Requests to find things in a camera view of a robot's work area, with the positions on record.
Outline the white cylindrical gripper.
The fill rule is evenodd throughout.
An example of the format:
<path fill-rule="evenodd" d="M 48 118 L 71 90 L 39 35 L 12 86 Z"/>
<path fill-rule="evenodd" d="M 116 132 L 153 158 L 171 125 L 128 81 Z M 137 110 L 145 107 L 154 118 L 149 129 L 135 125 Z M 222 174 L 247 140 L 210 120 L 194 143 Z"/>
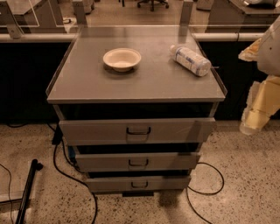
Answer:
<path fill-rule="evenodd" d="M 261 38 L 242 50 L 238 58 L 257 61 Z M 262 83 L 254 81 L 249 90 L 247 107 L 241 116 L 240 132 L 254 135 L 262 130 L 270 118 L 280 109 L 280 77 L 269 75 Z"/>

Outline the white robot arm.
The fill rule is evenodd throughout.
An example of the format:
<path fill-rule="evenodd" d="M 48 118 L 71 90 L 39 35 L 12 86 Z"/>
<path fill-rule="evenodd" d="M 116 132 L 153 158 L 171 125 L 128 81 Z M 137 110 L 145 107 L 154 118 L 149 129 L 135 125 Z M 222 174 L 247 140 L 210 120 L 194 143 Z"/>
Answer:
<path fill-rule="evenodd" d="M 241 116 L 240 132 L 253 135 L 280 109 L 280 17 L 238 58 L 255 61 L 258 70 L 267 74 L 264 81 L 253 82 Z"/>

